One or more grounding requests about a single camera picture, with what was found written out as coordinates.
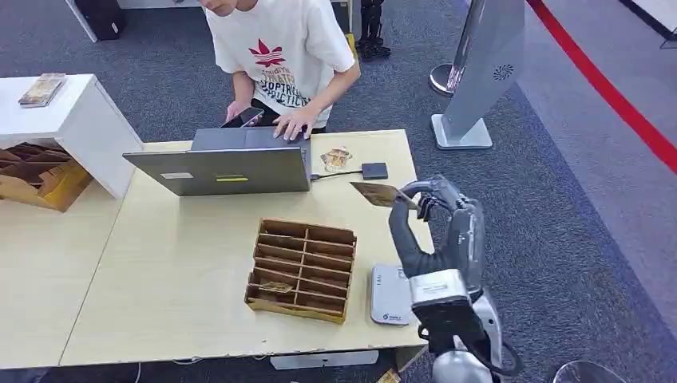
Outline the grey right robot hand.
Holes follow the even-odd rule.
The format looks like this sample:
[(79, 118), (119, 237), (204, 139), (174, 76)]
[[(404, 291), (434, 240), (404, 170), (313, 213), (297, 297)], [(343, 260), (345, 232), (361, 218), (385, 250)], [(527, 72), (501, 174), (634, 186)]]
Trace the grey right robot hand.
[[(417, 218), (424, 221), (434, 207), (446, 209), (450, 217), (446, 237), (435, 252), (423, 251), (410, 229), (410, 203), (421, 194)], [(391, 237), (407, 278), (436, 271), (456, 269), (461, 272), (470, 299), (483, 293), (482, 272), (485, 261), (485, 217), (481, 203), (465, 196), (461, 190), (437, 175), (418, 180), (398, 190), (389, 216)]]

